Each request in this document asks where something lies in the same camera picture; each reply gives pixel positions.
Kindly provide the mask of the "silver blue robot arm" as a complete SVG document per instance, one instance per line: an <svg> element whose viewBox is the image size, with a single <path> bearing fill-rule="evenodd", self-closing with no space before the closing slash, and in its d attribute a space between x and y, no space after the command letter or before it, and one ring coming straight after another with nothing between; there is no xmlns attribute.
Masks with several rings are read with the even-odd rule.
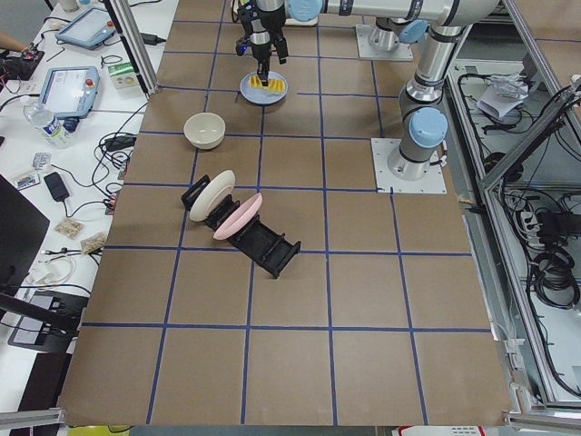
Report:
<svg viewBox="0 0 581 436"><path fill-rule="evenodd" d="M250 50L257 72L250 86L279 92L279 81L270 77L271 56L284 64L288 46L282 28L288 19L309 22L321 14L368 15L393 32L404 44L427 38L414 76L399 95L403 137L389 155L390 171L398 178L416 181L427 171L435 149L448 131L448 119L438 109L449 65L468 27L496 7L494 1L237 1L236 15L244 35L236 43L237 55Z"/></svg>

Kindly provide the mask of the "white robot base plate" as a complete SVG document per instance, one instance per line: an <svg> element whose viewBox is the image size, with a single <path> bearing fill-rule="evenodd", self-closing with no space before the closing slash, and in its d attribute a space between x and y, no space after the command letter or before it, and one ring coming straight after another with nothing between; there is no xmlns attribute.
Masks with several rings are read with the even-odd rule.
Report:
<svg viewBox="0 0 581 436"><path fill-rule="evenodd" d="M400 154L399 138L372 138L371 154L379 193L446 194L438 151L425 163L412 163Z"/></svg>

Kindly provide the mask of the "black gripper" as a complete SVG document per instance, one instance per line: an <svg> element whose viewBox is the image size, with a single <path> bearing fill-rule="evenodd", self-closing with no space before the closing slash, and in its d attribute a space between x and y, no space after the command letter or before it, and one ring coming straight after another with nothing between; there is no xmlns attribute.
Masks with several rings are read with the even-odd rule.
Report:
<svg viewBox="0 0 581 436"><path fill-rule="evenodd" d="M248 48L257 60L257 79L260 86L269 85L271 54L285 64L288 46L282 28L286 21L283 1L236 1L235 15L244 35L236 42L236 55L243 56Z"/></svg>

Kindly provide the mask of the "silver blue second robot arm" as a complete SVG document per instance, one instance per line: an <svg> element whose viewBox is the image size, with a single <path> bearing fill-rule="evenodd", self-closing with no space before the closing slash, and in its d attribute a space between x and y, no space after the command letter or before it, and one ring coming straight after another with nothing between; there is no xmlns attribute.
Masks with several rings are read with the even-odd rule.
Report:
<svg viewBox="0 0 581 436"><path fill-rule="evenodd" d="M377 17L368 43L380 53L392 53L402 45L413 45L426 33L428 22L423 19Z"/></svg>

